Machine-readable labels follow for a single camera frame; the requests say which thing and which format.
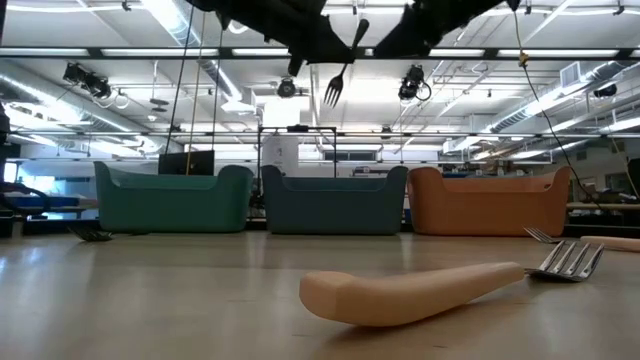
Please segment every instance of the cable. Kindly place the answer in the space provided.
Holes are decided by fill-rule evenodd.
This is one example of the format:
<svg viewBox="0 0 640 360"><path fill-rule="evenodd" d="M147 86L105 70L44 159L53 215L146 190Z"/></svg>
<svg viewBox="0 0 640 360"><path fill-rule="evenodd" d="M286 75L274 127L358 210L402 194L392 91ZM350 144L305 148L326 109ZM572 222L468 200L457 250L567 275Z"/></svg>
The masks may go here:
<svg viewBox="0 0 640 360"><path fill-rule="evenodd" d="M200 36L204 37L204 28L207 23L207 13L202 13L202 30ZM196 127L196 107L198 106L198 91L200 90L200 59L202 59L202 48L204 47L204 41L200 42L200 52L198 53L198 66L196 69L196 94L193 97L193 115L191 116L191 133L189 133L189 152L187 153L187 176L189 176L189 170L191 167L191 148L193 146L193 132Z"/></svg>
<svg viewBox="0 0 640 360"><path fill-rule="evenodd" d="M529 56L524 52L524 48L522 47L522 40L520 37L520 25L518 23L518 14L516 12L513 12L513 17L516 22L516 37L518 38L518 48L520 49L520 66L524 70L524 74L527 77L527 82L529 83L529 87L533 92L533 96L536 98L536 101L540 105L540 110L542 111L542 115L544 115L544 118L547 120L547 124L549 125L549 130L551 131L553 138L556 140L556 142L560 146L560 150L562 150L562 154L564 155L564 158L567 161L567 165L569 166L569 168L571 168L571 172L573 173L573 176L575 176L578 186L580 187L580 190L582 190L582 192L584 192L585 195L587 195L587 198L590 201L596 204L596 206L600 211L604 212L604 209L600 206L600 204L596 201L596 199L589 192L587 192L584 186L582 186L582 183L580 182L580 176L578 176L576 169L571 164L571 159L569 158L569 154L567 154L567 151L564 149L564 146L562 146L562 142L558 138L558 135L556 135L556 132L553 130L553 124L551 123L551 119L549 118L549 115L547 115L547 112L542 107L542 102L538 97L538 92L536 91L535 86L533 86L533 82L531 81L531 77L529 76L529 70L527 70L527 61L529 60Z"/></svg>
<svg viewBox="0 0 640 360"><path fill-rule="evenodd" d="M167 136L167 146L164 154L169 153L169 144L171 144L171 134L173 133L173 124L176 121L176 110L178 109L178 98L180 97L180 86L182 85L182 75L184 75L184 65L187 60L187 51L189 50L189 40L191 38L191 26L193 26L193 14L196 7L191 5L191 15L189 15L189 26L187 28L187 39L184 42L184 54L182 56L182 65L180 65L180 75L178 75L178 84L176 86L176 97L173 102L173 111L171 112L171 122L169 122L169 136Z"/></svg>
<svg viewBox="0 0 640 360"><path fill-rule="evenodd" d="M420 98L418 95L416 95L416 99L418 99L421 102L426 102L429 101L429 99L431 99L431 96L433 95L433 90L431 90L431 86L429 86L429 84L427 84L426 81L423 81L424 83L424 87L426 87L427 89L429 89L429 96L427 96L426 98Z"/></svg>
<svg viewBox="0 0 640 360"><path fill-rule="evenodd" d="M220 29L220 40L218 41L218 49L222 47L222 36L224 30ZM222 59L218 60L218 66L216 67L216 91L213 94L213 131L211 132L211 151L213 151L213 173L216 172L216 118L218 117L218 89L220 89L220 67Z"/></svg>

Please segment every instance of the ceiling duct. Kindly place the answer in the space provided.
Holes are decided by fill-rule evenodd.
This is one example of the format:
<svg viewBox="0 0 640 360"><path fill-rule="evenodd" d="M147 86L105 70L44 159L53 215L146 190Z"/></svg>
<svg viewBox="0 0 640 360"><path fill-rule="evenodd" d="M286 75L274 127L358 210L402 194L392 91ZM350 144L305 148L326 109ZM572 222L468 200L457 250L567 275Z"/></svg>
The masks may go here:
<svg viewBox="0 0 640 360"><path fill-rule="evenodd" d="M202 44L200 36L190 28L188 16L182 6L176 4L175 0L141 0L151 15L162 25L171 35L173 40L185 47L189 38L190 47L199 47ZM211 80L219 86L219 89L229 101L241 101L242 94L233 84L231 79L214 60L198 60L202 70L209 75Z"/></svg>
<svg viewBox="0 0 640 360"><path fill-rule="evenodd" d="M529 120L540 114L542 110L548 110L559 105L577 94L599 89L614 77L635 67L638 64L632 61L609 61L606 63L579 62L570 65L567 69L575 72L575 77L568 79L566 74L561 79L541 90L536 90L540 102L534 94L522 100L517 106L503 111L491 120L490 124L480 131L481 133L499 133L504 129ZM451 151L460 151L477 143L479 138L461 138L450 140L445 148Z"/></svg>
<svg viewBox="0 0 640 360"><path fill-rule="evenodd" d="M107 124L118 131L149 131L148 128L110 110L103 109L90 100L34 75L11 62L0 60L0 69L0 89L8 94L8 96L0 95L3 102L42 105L55 112L56 117L62 121L93 120L97 123ZM164 138L153 137L150 140L157 147L164 148L166 146ZM183 149L173 141L169 146L171 152Z"/></svg>

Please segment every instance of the black cable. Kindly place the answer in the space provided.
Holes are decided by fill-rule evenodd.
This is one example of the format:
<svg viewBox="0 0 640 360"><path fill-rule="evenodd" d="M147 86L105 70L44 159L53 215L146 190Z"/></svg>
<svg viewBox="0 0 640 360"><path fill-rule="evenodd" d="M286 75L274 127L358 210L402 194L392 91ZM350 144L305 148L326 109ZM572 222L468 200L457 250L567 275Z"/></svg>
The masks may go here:
<svg viewBox="0 0 640 360"><path fill-rule="evenodd" d="M164 154L169 153L169 144L171 143L171 133L173 133L173 123L176 120L176 110L178 108L178 98L180 97L180 86L182 85L182 75L184 74L184 65L187 58L187 51L189 51L189 40L191 40L191 26L193 25L193 14L196 7L191 5L191 15L189 16L189 26L187 28L187 40L184 43L184 54L182 56L182 65L180 66L180 75L178 75L178 86L176 87L176 97L173 101L173 111L171 113L171 122L169 123L169 136L167 136L167 146L164 149Z"/></svg>
<svg viewBox="0 0 640 360"><path fill-rule="evenodd" d="M222 47L222 36L224 35L224 29L220 29L220 40L218 41L218 49ZM211 132L211 152L213 153L213 172L216 172L216 118L218 116L218 89L220 88L220 66L222 58L218 59L218 66L216 67L216 91L213 94L213 131Z"/></svg>
<svg viewBox="0 0 640 360"><path fill-rule="evenodd" d="M425 101L429 101L429 99L431 99L431 96L433 95L433 90L431 90L431 86L429 86L429 84L427 84L427 82L426 82L426 81L424 81L423 83L424 83L424 86L425 86L427 89L429 89L429 96L427 96L427 97L426 97L426 98L424 98L424 99L421 99L418 95L416 95L416 99L418 99L418 100L420 100L420 101L422 101L422 102L425 102Z"/></svg>
<svg viewBox="0 0 640 360"><path fill-rule="evenodd" d="M571 164L571 159L569 158L569 154L567 154L567 151L564 149L564 146L562 145L562 142L560 141L560 138L558 138L558 135L553 130L553 124L551 123L551 119L549 118L549 115L547 115L547 112L542 107L542 102L540 101L540 98L538 97L538 92L536 91L535 86L533 86L533 83L531 82L531 77L529 76L529 70L527 70L527 63L526 63L527 58L526 58L526 56L524 54L524 51L523 51L523 48L522 48L522 43L520 41L520 28L519 28L519 25L518 25L518 15L515 12L513 13L513 15L514 15L514 17L516 19L516 32L517 32L517 36L518 36L518 44L520 46L520 53L521 53L520 66L524 70L524 74L527 77L527 82L529 83L529 87L531 88L531 92L533 92L533 96L536 98L536 101L538 102L538 104L540 104L540 110L542 110L542 115L544 115L544 118L547 120L547 124L549 125L549 131L551 131L551 134L553 135L553 138L556 140L556 142L560 146L560 150L562 151L562 154L564 155L564 158L567 161L567 165L569 166L569 168L571 168L571 172L573 173L573 176L575 176L576 181L578 182L578 186L580 187L580 190L582 190L582 192L584 192L585 195L587 195L587 198L590 201L592 201L598 207L598 209L600 211L604 212L604 209L600 206L600 204L596 201L596 199L591 195L591 193L587 192L587 190L584 188L584 186L582 186L582 183L580 182L580 176L578 176L578 172L576 171L576 169Z"/></svg>

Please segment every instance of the fluorescent light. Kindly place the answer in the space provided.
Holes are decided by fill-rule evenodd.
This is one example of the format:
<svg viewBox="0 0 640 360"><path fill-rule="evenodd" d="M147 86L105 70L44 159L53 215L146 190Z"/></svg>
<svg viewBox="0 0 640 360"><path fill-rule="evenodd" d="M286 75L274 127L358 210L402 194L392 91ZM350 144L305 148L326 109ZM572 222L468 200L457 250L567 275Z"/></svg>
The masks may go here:
<svg viewBox="0 0 640 360"><path fill-rule="evenodd" d="M576 141L576 142L572 142L572 143L569 143L569 144L564 144L562 146L559 146L559 147L553 149L553 151L561 151L562 149L565 149L565 151L566 151L566 150L574 148L574 147L576 147L578 145L584 144L586 142L587 142L586 140L581 140L581 141Z"/></svg>
<svg viewBox="0 0 640 360"><path fill-rule="evenodd" d="M222 105L224 112L237 112L237 113L256 113L256 107L253 105L245 104L240 101L229 101Z"/></svg>
<svg viewBox="0 0 640 360"><path fill-rule="evenodd" d="M52 141L49 140L45 137L39 136L39 135L30 135L30 136L22 136L22 135L11 135L16 139L21 139L21 140L26 140L26 141L31 141L37 144L42 144L42 145L47 145L47 146L57 146L57 144Z"/></svg>
<svg viewBox="0 0 640 360"><path fill-rule="evenodd" d="M101 49L102 55L111 56L124 56L124 57L136 57L136 56L164 56L164 57L182 57L185 56L184 49L171 48L171 49ZM200 56L200 49L187 49L186 56ZM203 57L218 56L218 49L202 49Z"/></svg>
<svg viewBox="0 0 640 360"><path fill-rule="evenodd" d="M94 149L98 149L102 152L105 152L107 154L113 154L113 155L118 155L122 157L140 157L141 156L139 152L133 149L129 149L127 147L117 145L117 144L112 144L105 141L93 142L91 143L91 147Z"/></svg>
<svg viewBox="0 0 640 360"><path fill-rule="evenodd" d="M482 49L432 49L431 57L477 57L484 55Z"/></svg>
<svg viewBox="0 0 640 360"><path fill-rule="evenodd" d="M402 15L404 8L399 6L387 6L387 7L366 7L359 9L358 12L362 14L374 14L374 15Z"/></svg>
<svg viewBox="0 0 640 360"><path fill-rule="evenodd" d="M523 151L517 154L514 154L510 157L510 159L528 159L530 157L538 156L544 154L544 150L532 150L532 151Z"/></svg>
<svg viewBox="0 0 640 360"><path fill-rule="evenodd" d="M235 56L289 56L287 48L241 48L231 52Z"/></svg>
<svg viewBox="0 0 640 360"><path fill-rule="evenodd" d="M89 56L87 49L80 48L19 48L0 47L0 56Z"/></svg>
<svg viewBox="0 0 640 360"><path fill-rule="evenodd" d="M575 50L527 50L524 52L529 57L613 57L618 55L620 50L606 50L606 49L575 49ZM500 50L498 51L498 57L517 57L520 56L520 50Z"/></svg>
<svg viewBox="0 0 640 360"><path fill-rule="evenodd" d="M601 133L606 134L609 132L616 132L616 131L631 129L636 126L640 126L640 117L629 119L629 120L618 121L615 124L602 127L599 131Z"/></svg>
<svg viewBox="0 0 640 360"><path fill-rule="evenodd" d="M553 127L553 132L558 132L558 131L562 131L562 130L568 129L568 128L572 127L573 125L577 124L578 122L579 121L576 121L575 119L574 120L565 121L563 123L560 123L560 124L554 126ZM551 129L546 130L545 133L550 134L551 133Z"/></svg>

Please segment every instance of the yellow cable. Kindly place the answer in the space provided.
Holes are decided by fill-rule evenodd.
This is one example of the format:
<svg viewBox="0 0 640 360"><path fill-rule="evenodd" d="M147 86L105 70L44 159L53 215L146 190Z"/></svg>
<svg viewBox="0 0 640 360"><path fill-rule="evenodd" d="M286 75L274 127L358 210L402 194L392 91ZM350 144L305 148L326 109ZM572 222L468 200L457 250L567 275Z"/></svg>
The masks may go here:
<svg viewBox="0 0 640 360"><path fill-rule="evenodd" d="M204 27L206 25L207 13L202 13L202 30L200 36L204 39ZM187 176L189 176L189 170L191 169L191 147L193 141L193 130L196 125L196 107L198 106L198 91L200 90L200 59L202 59L202 48L204 47L204 41L200 41L200 53L198 54L198 67L196 69L196 93L193 96L193 112L191 115L191 132L189 133L189 151L187 153Z"/></svg>

